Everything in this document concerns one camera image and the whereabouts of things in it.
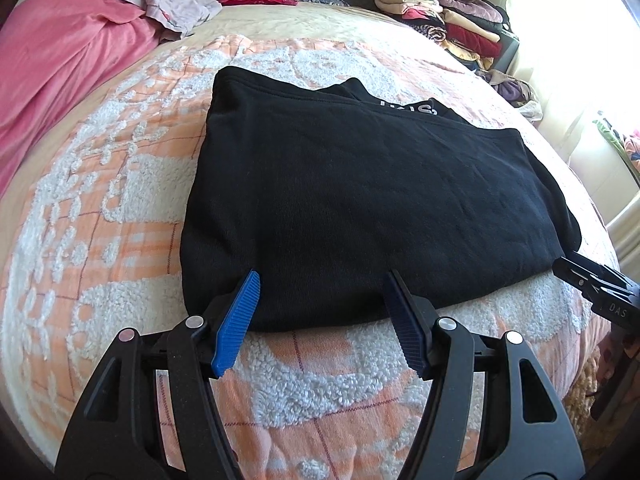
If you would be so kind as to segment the black IKISS sweatshirt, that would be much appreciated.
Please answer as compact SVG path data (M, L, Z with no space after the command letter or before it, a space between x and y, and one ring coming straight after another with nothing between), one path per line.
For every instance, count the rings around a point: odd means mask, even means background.
M215 77L180 243L201 314L247 272L255 332L385 318L384 275L443 308L548 271L582 244L551 172L514 129L435 100L307 90L239 67Z

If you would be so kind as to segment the floral basket of clothes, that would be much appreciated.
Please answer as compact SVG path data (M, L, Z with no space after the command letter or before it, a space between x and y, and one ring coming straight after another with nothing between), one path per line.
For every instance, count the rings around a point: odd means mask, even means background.
M500 70L477 70L475 75L489 84L499 96L532 124L544 119L544 111L538 96L526 81Z

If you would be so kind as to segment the stack of folded clothes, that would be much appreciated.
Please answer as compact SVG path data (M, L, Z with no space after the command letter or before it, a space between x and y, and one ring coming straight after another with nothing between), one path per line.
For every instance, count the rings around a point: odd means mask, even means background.
M488 0L373 0L375 7L444 48L466 68L492 70L509 15Z

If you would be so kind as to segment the white curtain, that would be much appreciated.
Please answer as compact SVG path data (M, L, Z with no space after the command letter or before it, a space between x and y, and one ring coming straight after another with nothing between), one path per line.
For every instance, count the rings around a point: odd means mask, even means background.
M575 169L624 161L614 131L639 122L639 27L623 0L508 0L513 70L535 90L534 123Z

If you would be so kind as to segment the dark bedside cabinet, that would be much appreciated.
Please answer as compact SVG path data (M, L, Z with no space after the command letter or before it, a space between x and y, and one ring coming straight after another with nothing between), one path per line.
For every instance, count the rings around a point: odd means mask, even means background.
M501 73L506 73L518 53L520 40L517 36L510 34L510 32L502 32L500 34L499 46L500 53L495 58L494 64L492 64L492 69L498 70Z

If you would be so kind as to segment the pink blanket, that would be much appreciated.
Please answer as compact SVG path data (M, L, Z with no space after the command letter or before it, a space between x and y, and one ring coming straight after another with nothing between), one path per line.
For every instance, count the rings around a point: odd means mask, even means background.
M1 29L1 188L89 93L160 43L162 28L120 0L25 0Z

